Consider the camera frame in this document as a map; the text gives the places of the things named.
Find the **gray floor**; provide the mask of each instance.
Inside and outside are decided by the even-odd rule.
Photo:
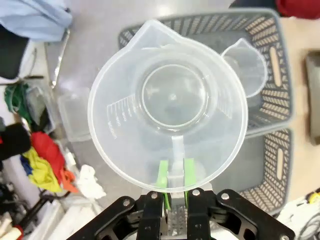
[[[55,95],[76,87],[91,88],[106,61],[118,51],[118,34],[148,19],[212,13],[228,8],[232,0],[69,0],[73,24],[63,56]],[[54,76],[60,44],[47,48],[49,74]],[[141,189],[113,172],[100,157],[92,141],[72,144],[78,163],[89,164],[107,196],[99,202],[109,206],[118,197],[137,198]]]

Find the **plastic measuring cup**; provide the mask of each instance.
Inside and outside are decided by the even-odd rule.
[[[147,21],[97,75],[88,124],[105,162],[158,192],[208,183],[237,155],[248,124],[244,89],[207,46]]]
[[[264,88],[268,79],[265,58],[244,38],[229,46],[222,56],[238,75],[247,98]]]

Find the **clutter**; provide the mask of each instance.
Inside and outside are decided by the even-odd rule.
[[[0,25],[33,41],[58,42],[72,22],[66,10],[63,0],[3,0]]]
[[[21,165],[26,173],[27,176],[31,175],[32,174],[32,167],[30,166],[30,163],[29,163],[29,159],[26,158],[25,156],[21,155],[20,156],[20,162],[21,162]]]
[[[6,126],[0,132],[0,140],[0,161],[22,154],[31,147],[29,134],[21,123]]]
[[[65,158],[61,154],[58,145],[46,133],[40,131],[31,134],[31,144],[37,154],[49,162],[60,184],[62,181],[61,170],[64,167]]]
[[[66,169],[61,169],[61,177],[62,177],[62,184],[63,184],[63,189],[71,192],[71,193],[78,193],[78,189],[72,185],[72,183],[76,180],[75,175]]]
[[[96,171],[92,166],[82,165],[76,186],[79,191],[88,199],[100,199],[107,194],[95,178]]]
[[[10,112],[24,118],[32,131],[37,132],[45,130],[52,123],[42,98],[36,101],[33,99],[31,103],[33,98],[31,95],[34,95],[33,89],[23,82],[8,85],[4,91],[4,100]]]
[[[0,240],[22,240],[22,235],[23,233],[20,231],[19,228],[13,227],[10,229],[9,232],[0,237]]]
[[[24,118],[28,124],[31,125],[33,120],[29,114],[27,103],[25,101],[26,91],[28,88],[28,84],[22,82],[8,85],[4,91],[4,101],[10,112],[19,114],[19,116]]]
[[[29,159],[30,166],[32,167],[32,174],[28,178],[33,184],[53,193],[62,191],[51,165],[45,159],[38,156],[33,147],[25,152],[23,156]]]
[[[0,217],[0,237],[12,229],[12,218],[8,212]]]

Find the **green cloth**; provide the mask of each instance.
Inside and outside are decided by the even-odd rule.
[[[28,84],[22,82],[8,85],[4,91],[4,101],[10,112],[19,114],[20,117],[24,118],[31,125],[33,120],[28,111],[26,101],[26,91],[28,88]]]

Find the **small measuring cup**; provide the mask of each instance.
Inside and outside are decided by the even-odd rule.
[[[264,88],[268,79],[265,58],[244,38],[229,46],[221,56],[238,75],[247,98]]]

